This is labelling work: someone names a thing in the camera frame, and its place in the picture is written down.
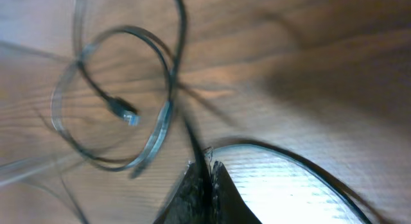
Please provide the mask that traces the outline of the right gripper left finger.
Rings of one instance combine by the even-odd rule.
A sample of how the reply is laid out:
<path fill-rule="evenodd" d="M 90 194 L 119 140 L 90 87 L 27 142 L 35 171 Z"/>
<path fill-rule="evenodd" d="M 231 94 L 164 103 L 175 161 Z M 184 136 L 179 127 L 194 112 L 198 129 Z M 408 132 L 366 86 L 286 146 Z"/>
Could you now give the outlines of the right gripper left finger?
<path fill-rule="evenodd" d="M 155 224 L 207 223 L 204 187 L 196 163 L 188 166 L 173 196 L 155 219 Z"/>

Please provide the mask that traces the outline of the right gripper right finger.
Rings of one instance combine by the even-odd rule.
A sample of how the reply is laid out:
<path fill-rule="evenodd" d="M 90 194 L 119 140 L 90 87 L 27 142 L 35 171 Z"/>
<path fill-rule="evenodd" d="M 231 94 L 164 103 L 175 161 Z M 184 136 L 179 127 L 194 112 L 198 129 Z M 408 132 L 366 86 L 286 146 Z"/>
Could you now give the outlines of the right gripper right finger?
<path fill-rule="evenodd" d="M 244 202 L 223 162 L 214 162 L 211 179 L 215 223 L 261 224 Z"/>

